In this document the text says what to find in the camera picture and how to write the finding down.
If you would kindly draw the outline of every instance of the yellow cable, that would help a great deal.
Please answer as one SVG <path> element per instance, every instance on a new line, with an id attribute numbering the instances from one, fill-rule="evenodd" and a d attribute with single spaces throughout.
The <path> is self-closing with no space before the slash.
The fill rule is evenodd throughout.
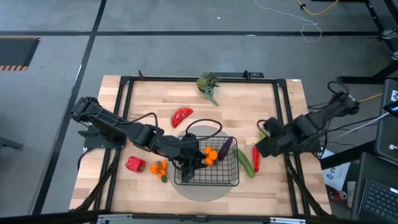
<path id="1" fill-rule="evenodd" d="M 332 6 L 334 6 L 336 3 L 338 3 L 338 1 L 339 0 L 336 0 L 333 4 L 331 4 L 329 7 L 327 7 L 325 10 L 323 10 L 322 12 L 318 12 L 318 13 L 313 13 L 313 12 L 310 12 L 308 9 L 307 9 L 307 7 L 303 7 L 303 9 L 308 13 L 308 14 L 310 14 L 310 15 L 313 15 L 313 16 L 316 16 L 316 15 L 319 15 L 319 14 L 322 14 L 322 13 L 324 13 L 324 12 L 326 12 L 327 10 L 329 10 Z"/>
<path id="2" fill-rule="evenodd" d="M 365 98 L 365 99 L 363 99 L 363 100 L 359 100 L 358 102 L 362 103 L 362 102 L 365 102 L 366 100 L 371 100 L 371 99 L 376 98 L 376 97 L 381 96 L 381 95 L 383 95 L 383 94 L 382 94 L 382 93 L 379 93 L 379 94 L 377 94 L 377 95 L 374 95 L 374 96 Z"/>

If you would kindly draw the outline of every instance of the red pepper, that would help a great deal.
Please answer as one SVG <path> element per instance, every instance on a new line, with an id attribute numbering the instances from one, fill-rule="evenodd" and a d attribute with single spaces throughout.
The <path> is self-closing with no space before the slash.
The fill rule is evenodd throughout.
<path id="1" fill-rule="evenodd" d="M 260 151 L 253 146 L 254 172 L 259 172 L 260 169 Z"/>
<path id="2" fill-rule="evenodd" d="M 130 156 L 129 160 L 126 162 L 126 167 L 134 172 L 142 172 L 145 168 L 145 161 L 138 157 Z"/>

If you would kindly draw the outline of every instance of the white cable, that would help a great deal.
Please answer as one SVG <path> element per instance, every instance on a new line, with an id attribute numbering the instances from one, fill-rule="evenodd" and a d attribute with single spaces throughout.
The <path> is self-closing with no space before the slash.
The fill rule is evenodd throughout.
<path id="1" fill-rule="evenodd" d="M 337 136 L 337 138 L 335 138 L 335 139 L 338 139 L 338 138 L 342 137 L 343 135 L 346 135 L 346 134 L 348 134 L 348 133 L 352 133 L 353 131 L 356 131 L 356 130 L 358 130 L 359 128 L 363 128 L 363 127 L 365 127 L 366 125 L 369 125 L 369 124 L 371 124 L 371 123 L 373 123 L 373 122 L 375 122 L 375 121 L 377 121 L 377 120 L 380 120 L 381 118 L 387 116 L 388 114 L 389 114 L 389 113 L 387 112 L 387 113 L 381 115 L 380 117 L 375 118 L 375 119 L 369 121 L 369 122 L 366 123 L 366 124 L 363 124 L 363 125 L 361 125 L 361 126 L 359 126 L 359 127 L 357 127 L 357 128 L 354 128 L 354 129 L 352 129 L 352 130 L 350 130 L 350 131 L 347 131 L 346 133 L 340 134 L 340 135 Z"/>
<path id="2" fill-rule="evenodd" d="M 322 30 L 319 29 L 319 27 L 317 27 L 317 25 L 318 25 L 317 23 L 314 23 L 314 22 L 312 22 L 312 21 L 310 21 L 310 20 L 308 20 L 308 19 L 303 19 L 303 18 L 301 18 L 301 17 L 299 17 L 299 16 L 291 15 L 291 14 L 289 14 L 289 13 L 280 12 L 280 11 L 278 11 L 278 10 L 276 10 L 276 9 L 271 9 L 271 8 L 262 7 L 256 0 L 254 0 L 254 2 L 255 2 L 258 6 L 260 6 L 261 9 L 264 9 L 264 10 L 271 10 L 271 11 L 278 12 L 278 13 L 283 14 L 283 15 L 288 15 L 288 16 L 292 16 L 292 17 L 297 18 L 297 19 L 301 19 L 301 20 L 303 20 L 303 21 L 305 21 L 305 22 L 311 22 L 310 24 L 304 24 L 304 25 L 303 25 L 303 27 L 301 28 L 301 35 L 304 37 L 304 40 L 305 40 L 307 43 L 314 43 L 314 42 L 317 42 L 317 41 L 321 40 L 321 38 L 322 38 Z M 303 30 L 304 30 L 305 26 L 315 26 L 315 28 L 317 28 L 317 29 L 319 30 L 320 34 L 319 34 L 318 40 L 308 41 L 307 38 L 305 38 L 305 35 L 303 34 Z"/>

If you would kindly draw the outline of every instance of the keyboard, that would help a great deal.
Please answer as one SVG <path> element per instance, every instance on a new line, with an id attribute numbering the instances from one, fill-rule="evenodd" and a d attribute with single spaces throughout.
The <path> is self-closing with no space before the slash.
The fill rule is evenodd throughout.
<path id="1" fill-rule="evenodd" d="M 380 221 L 398 224 L 398 190 L 368 179 L 359 217 L 365 211 L 379 217 Z"/>

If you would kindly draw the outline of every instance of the gray floor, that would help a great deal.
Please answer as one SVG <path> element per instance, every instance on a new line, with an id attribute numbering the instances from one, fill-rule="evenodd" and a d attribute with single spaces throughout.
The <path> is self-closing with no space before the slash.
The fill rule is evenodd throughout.
<path id="1" fill-rule="evenodd" d="M 309 16 L 294 1 L 258 0 L 264 7 L 302 16 L 323 31 L 375 31 L 364 4 L 338 3 L 320 16 Z M 329 2 L 310 2 L 312 11 Z M 0 0 L 0 30 L 91 30 L 100 0 Z M 387 27 L 387 9 L 374 3 Z M 100 30 L 294 30 L 303 22 L 261 10 L 253 1 L 108 1 Z M 31 210 L 43 167 L 79 69 L 88 37 L 43 37 L 25 72 L 0 73 L 0 136 L 24 143 L 21 151 L 0 151 L 0 217 Z M 339 75 L 371 76 L 390 63 L 384 42 L 369 37 L 324 37 L 313 44 L 302 37 L 141 36 L 97 37 L 79 91 L 96 96 L 103 75 L 197 76 L 202 71 L 263 72 L 269 78 L 299 78 L 309 105 L 328 101 L 328 81 Z M 362 99 L 382 91 L 378 85 L 350 85 Z M 330 128 L 378 115 L 380 98 L 364 103 L 358 114 L 336 118 Z M 68 210 L 83 138 L 82 125 L 70 123 L 43 212 Z M 338 142 L 374 139 L 375 127 Z M 338 152 L 345 146 L 329 144 Z M 344 216 L 338 208 L 333 213 Z"/>

